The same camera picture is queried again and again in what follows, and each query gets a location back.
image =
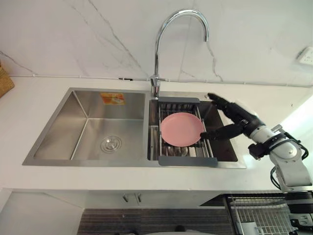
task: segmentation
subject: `wall outlet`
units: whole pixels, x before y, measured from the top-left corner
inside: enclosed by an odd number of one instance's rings
[[[313,47],[307,47],[297,57],[301,64],[313,65]]]

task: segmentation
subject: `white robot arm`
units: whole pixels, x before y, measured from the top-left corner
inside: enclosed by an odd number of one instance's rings
[[[283,192],[291,212],[291,225],[298,228],[290,232],[290,235],[312,235],[313,181],[302,162],[309,155],[307,149],[280,125],[269,129],[257,116],[236,103],[228,102],[212,93],[207,96],[234,124],[201,133],[201,137],[222,140],[244,134],[252,139],[256,144],[248,147],[250,154],[257,160],[269,155],[275,165],[270,172],[270,179]],[[273,177],[275,171],[278,182]]]

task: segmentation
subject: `sticker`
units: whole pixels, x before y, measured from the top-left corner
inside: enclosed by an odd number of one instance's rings
[[[125,104],[123,93],[100,93],[103,103],[105,104]]]

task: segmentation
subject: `faucet spout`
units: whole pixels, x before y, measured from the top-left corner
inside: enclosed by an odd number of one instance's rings
[[[155,73],[150,77],[151,84],[152,84],[152,93],[154,97],[158,97],[159,94],[159,88],[160,88],[160,76],[158,74],[158,57],[159,57],[159,49],[160,49],[160,40],[162,38],[162,35],[164,33],[164,30],[166,27],[176,18],[181,16],[193,16],[196,17],[201,25],[203,26],[204,30],[204,41],[209,41],[209,26],[206,21],[206,18],[204,15],[195,9],[181,9],[177,12],[174,12],[171,16],[169,16],[164,23],[162,24],[161,28],[159,29],[156,37],[156,48],[155,48]]]
[[[159,49],[160,49],[160,40],[162,38],[162,35],[164,33],[164,30],[166,27],[175,19],[181,17],[181,16],[193,16],[196,17],[200,23],[203,26],[204,30],[204,41],[207,42],[209,41],[209,26],[206,21],[205,16],[200,12],[195,9],[181,9],[177,12],[174,12],[171,16],[169,16],[164,23],[162,24],[161,28],[159,29],[156,37],[156,49],[155,49],[155,76],[159,75],[158,74],[158,57],[159,57]]]

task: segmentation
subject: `sink drain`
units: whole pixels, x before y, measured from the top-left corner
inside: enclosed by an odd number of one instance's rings
[[[101,150],[105,153],[113,153],[122,146],[122,140],[117,136],[109,136],[102,140]]]

